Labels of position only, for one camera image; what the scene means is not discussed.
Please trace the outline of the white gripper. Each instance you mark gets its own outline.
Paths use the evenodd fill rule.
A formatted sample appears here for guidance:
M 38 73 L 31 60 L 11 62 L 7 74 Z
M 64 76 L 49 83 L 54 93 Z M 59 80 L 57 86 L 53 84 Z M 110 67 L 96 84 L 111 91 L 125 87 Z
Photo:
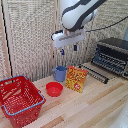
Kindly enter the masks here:
M 75 32 L 70 32 L 69 34 L 65 33 L 65 30 L 56 31 L 52 36 L 53 46 L 55 48 L 61 48 L 63 46 L 76 43 L 85 38 L 85 30 L 80 29 Z M 77 45 L 74 45 L 74 51 L 77 51 Z M 65 55 L 64 49 L 61 49 L 61 55 Z

